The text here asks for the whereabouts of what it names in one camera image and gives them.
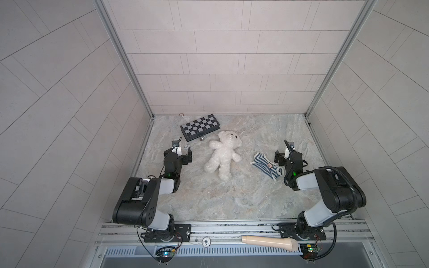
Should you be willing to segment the black white chessboard box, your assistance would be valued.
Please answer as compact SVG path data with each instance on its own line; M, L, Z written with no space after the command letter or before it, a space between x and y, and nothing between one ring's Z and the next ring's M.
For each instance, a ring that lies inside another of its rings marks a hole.
M187 142L220 129L220 123L213 114L196 119L180 126Z

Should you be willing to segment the blue white striped sweater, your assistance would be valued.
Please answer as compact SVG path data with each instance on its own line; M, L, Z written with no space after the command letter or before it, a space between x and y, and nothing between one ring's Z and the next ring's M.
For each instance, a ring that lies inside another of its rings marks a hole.
M274 181L277 181L279 178L283 178L286 174L284 167L269 161L266 155L260 152L256 152L251 165L261 170Z

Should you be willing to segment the right circuit board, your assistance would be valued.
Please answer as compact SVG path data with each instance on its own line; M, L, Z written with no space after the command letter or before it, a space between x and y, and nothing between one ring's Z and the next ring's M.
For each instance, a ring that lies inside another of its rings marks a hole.
M315 243L300 243L299 248L302 253L300 257L305 260L315 259L320 252L319 246Z

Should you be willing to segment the left circuit board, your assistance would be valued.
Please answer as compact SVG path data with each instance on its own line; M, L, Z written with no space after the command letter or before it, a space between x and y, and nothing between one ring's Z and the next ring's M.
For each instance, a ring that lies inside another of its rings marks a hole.
M156 250L155 258L160 263L168 263L174 258L176 253L177 253L177 249L175 247L165 246Z

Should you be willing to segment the circuit board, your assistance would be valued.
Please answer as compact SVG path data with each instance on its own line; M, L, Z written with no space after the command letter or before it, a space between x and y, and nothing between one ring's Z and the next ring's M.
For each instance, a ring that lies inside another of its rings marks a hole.
M177 253L177 249L175 247L165 246L156 250L155 258L160 263L168 263L174 258L176 253Z
M320 252L319 246L315 243L300 243L299 248L302 253L300 257L305 260L315 259Z

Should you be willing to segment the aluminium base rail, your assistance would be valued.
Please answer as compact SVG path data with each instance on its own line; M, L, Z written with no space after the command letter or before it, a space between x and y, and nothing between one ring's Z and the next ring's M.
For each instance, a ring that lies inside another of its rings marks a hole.
M208 238L210 244L238 244L243 236L292 238L300 243L326 241L373 242L374 236L364 220L343 218L336 226L315 227L298 234L294 219L245 221L193 221L177 222L175 232L151 231L115 223L102 225L95 238L96 246L138 246L142 241L150 245L175 244L201 245Z

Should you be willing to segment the white teddy bear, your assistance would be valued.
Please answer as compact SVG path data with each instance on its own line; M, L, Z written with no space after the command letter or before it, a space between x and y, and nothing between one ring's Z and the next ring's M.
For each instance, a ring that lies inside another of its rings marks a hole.
M241 147L242 141L239 135L233 131L221 131L218 134L219 140L209 142L209 148L214 149L209 161L204 165L207 173L214 173L219 170L219 178L223 181L231 179L231 162L240 162L242 157L235 152L236 148Z

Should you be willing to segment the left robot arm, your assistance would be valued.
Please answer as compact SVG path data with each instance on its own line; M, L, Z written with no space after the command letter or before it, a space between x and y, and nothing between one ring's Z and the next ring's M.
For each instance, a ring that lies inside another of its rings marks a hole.
M170 148L164 152L164 174L160 177L129 178L114 208L113 223L145 228L162 240L174 237L174 217L156 207L161 195L177 192L182 166L192 160L191 149L179 155L176 148Z

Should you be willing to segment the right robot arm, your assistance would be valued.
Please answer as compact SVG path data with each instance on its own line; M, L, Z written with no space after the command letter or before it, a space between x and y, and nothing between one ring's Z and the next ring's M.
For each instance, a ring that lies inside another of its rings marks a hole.
M284 183L294 191L318 189L321 200L312 208L301 212L294 226L300 240L316 237L324 227L338 218L354 213L366 206L366 196L343 166L323 166L304 171L308 163L294 149L294 143L285 141L286 151L275 152L274 162L286 169Z

